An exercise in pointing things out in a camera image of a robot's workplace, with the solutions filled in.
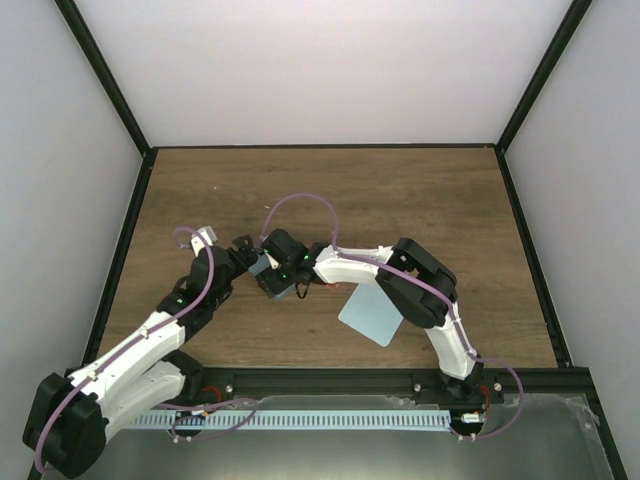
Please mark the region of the teal glasses case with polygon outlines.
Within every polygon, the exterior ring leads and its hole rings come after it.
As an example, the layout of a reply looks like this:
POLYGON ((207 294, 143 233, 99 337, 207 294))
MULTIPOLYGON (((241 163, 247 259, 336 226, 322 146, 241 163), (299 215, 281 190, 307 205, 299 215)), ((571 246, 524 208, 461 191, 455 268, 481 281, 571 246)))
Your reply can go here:
POLYGON ((258 260, 249 268, 260 289, 269 299, 283 299, 294 290, 294 281, 281 271, 274 269, 266 254, 260 254, 258 260))

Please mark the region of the light blue cleaning cloth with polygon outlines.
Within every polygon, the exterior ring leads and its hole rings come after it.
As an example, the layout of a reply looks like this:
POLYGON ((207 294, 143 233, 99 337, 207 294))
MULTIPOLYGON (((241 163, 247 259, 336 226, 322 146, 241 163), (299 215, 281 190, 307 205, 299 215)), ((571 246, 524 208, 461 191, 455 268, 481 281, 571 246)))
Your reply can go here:
POLYGON ((338 314, 338 319, 377 345, 387 347, 403 316, 381 287, 359 284, 338 314))

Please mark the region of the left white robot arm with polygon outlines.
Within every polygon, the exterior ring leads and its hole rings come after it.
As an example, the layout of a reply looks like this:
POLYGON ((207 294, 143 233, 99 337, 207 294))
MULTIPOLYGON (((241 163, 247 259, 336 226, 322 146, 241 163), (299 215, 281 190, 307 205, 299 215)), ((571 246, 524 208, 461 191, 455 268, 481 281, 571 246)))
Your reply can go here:
POLYGON ((93 362, 66 375, 52 373, 38 385, 22 441, 33 450, 39 474, 56 470, 77 478, 136 418, 203 395, 202 366, 181 348, 212 320, 258 255, 249 236, 222 248, 209 227, 189 233, 190 271, 149 317, 93 362))

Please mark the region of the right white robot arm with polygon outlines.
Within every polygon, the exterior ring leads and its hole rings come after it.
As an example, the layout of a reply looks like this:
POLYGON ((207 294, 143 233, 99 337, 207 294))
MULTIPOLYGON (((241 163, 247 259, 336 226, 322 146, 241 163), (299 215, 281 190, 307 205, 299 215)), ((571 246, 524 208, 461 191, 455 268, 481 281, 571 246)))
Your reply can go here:
POLYGON ((299 285, 351 283, 380 288, 402 319, 426 332, 447 396, 465 403, 479 392, 482 364, 462 324, 457 279, 414 240, 402 238, 393 246, 374 249, 329 243, 307 247, 276 229, 262 239, 259 251, 269 267, 257 278, 273 298, 299 285))

